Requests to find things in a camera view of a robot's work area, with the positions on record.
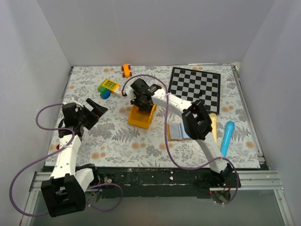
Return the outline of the tan leather card holder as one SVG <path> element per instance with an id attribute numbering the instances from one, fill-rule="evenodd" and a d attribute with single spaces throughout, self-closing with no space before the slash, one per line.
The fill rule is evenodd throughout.
<path id="1" fill-rule="evenodd" d="M 168 123 L 166 126 L 168 141 L 182 141 L 191 140 L 184 130 L 184 124 L 181 123 Z"/>

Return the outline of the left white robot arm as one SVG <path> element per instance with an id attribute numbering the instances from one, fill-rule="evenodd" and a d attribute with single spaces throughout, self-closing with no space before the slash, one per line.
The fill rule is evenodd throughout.
<path id="1" fill-rule="evenodd" d="M 108 110 L 90 98 L 86 102 L 91 109 L 76 101 L 62 106 L 63 118 L 58 126 L 61 151 L 49 179 L 41 184 L 51 217 L 83 211 L 86 205 L 85 191 L 88 187 L 96 188 L 100 183 L 94 164 L 76 167 L 84 130 L 92 129 Z"/>

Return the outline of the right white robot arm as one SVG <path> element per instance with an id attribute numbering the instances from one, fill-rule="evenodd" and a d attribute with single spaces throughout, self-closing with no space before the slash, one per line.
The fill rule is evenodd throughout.
<path id="1" fill-rule="evenodd" d="M 122 94 L 130 97 L 131 104 L 142 111 L 149 111 L 152 105 L 157 105 L 180 116 L 184 124 L 184 131 L 199 144 L 209 162 L 213 183 L 218 187 L 226 186 L 229 183 L 233 168 L 222 157 L 214 140 L 211 118 L 201 100 L 191 102 L 180 99 L 157 84 L 149 86 L 140 78 L 130 86 L 124 87 Z"/>

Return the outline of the yellow plastic bin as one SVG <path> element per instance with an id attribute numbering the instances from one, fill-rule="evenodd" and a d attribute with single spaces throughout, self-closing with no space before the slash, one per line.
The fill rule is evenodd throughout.
<path id="1" fill-rule="evenodd" d="M 137 106 L 133 105 L 129 112 L 128 124 L 143 129 L 149 129 L 156 109 L 157 106 L 152 105 L 152 109 L 150 112 L 144 112 L 140 110 Z"/>

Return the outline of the yellow green toy block house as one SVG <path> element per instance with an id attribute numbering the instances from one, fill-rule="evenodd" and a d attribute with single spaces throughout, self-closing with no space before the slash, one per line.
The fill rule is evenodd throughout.
<path id="1" fill-rule="evenodd" d="M 121 96 L 120 85 L 112 80 L 105 79 L 98 87 L 97 90 L 100 92 L 102 99 L 108 99 L 111 94 Z"/>

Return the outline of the orange toy car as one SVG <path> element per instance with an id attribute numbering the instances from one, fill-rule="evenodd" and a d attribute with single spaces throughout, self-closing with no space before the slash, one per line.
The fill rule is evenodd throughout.
<path id="1" fill-rule="evenodd" d="M 132 76 L 132 72 L 130 71 L 131 66 L 129 64 L 123 64 L 121 67 L 121 70 L 123 71 L 123 77 L 124 78 L 129 78 Z"/>

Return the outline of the floral table mat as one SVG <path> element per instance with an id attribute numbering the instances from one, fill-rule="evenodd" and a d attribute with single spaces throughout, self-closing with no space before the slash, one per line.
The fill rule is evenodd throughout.
<path id="1" fill-rule="evenodd" d="M 193 65 L 191 69 L 221 75 L 218 143 L 222 142 L 226 123 L 233 121 L 235 129 L 227 158 L 236 168 L 259 168 L 258 148 L 231 66 Z M 78 66 L 73 68 L 67 85 L 64 102 L 75 99 L 84 103 L 90 98 L 108 109 L 91 130 L 84 132 L 77 165 L 93 163 L 98 167 L 171 168 L 176 165 L 196 167 L 206 162 L 195 140 L 165 142 L 164 121 L 179 123 L 181 118 L 174 113 L 165 113 L 162 107 L 157 107 L 148 129 L 129 125 L 129 99 L 116 95 L 105 100 L 100 97 L 97 87 L 105 79 L 126 84 L 119 66 Z"/>

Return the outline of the black white chessboard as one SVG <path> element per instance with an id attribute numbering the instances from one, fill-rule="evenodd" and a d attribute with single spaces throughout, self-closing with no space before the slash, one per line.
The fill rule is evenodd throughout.
<path id="1" fill-rule="evenodd" d="M 221 75 L 218 73 L 173 67 L 168 92 L 190 102 L 200 99 L 209 113 L 220 113 Z"/>

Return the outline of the beige toy microphone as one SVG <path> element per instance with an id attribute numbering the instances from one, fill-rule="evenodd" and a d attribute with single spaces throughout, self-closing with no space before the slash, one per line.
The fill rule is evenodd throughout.
<path id="1" fill-rule="evenodd" d="M 210 119 L 212 121 L 211 127 L 212 127 L 213 137 L 214 137 L 215 142 L 217 143 L 217 126 L 216 126 L 217 116 L 214 113 L 210 113 L 209 116 L 210 116 Z"/>

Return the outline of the blue toy microphone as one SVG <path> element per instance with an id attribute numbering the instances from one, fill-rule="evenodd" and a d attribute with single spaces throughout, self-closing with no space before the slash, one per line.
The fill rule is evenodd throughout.
<path id="1" fill-rule="evenodd" d="M 221 153 L 223 157 L 226 157 L 227 151 L 230 145 L 230 140 L 235 129 L 235 123 L 233 121 L 228 121 L 224 128 L 224 136 L 221 144 Z"/>

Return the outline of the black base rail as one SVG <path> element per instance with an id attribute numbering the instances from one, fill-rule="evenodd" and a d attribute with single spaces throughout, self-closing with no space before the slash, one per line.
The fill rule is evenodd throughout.
<path id="1" fill-rule="evenodd" d="M 92 192 L 102 198 L 133 197 L 197 197 L 211 198 L 211 190 L 230 198 L 229 192 L 241 187 L 237 173 L 226 176 L 209 168 L 183 170 L 179 168 L 115 168 L 93 167 L 96 181 L 102 188 Z"/>

